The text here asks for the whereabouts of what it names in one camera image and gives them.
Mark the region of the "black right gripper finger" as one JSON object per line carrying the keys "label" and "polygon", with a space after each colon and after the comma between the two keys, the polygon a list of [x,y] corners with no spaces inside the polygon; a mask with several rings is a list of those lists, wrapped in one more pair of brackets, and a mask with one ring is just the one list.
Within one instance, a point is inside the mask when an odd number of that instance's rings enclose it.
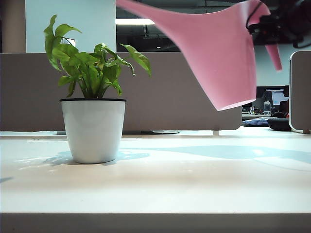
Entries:
{"label": "black right gripper finger", "polygon": [[273,34],[276,32],[276,16],[263,15],[259,18],[259,23],[249,25],[249,33]]}

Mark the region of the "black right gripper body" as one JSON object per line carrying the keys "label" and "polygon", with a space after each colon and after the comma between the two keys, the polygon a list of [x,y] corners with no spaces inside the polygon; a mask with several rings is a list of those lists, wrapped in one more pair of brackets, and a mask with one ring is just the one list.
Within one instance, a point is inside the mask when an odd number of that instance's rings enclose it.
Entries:
{"label": "black right gripper body", "polygon": [[281,35],[285,43],[301,46],[305,37],[311,34],[311,1],[279,0],[276,10]]}

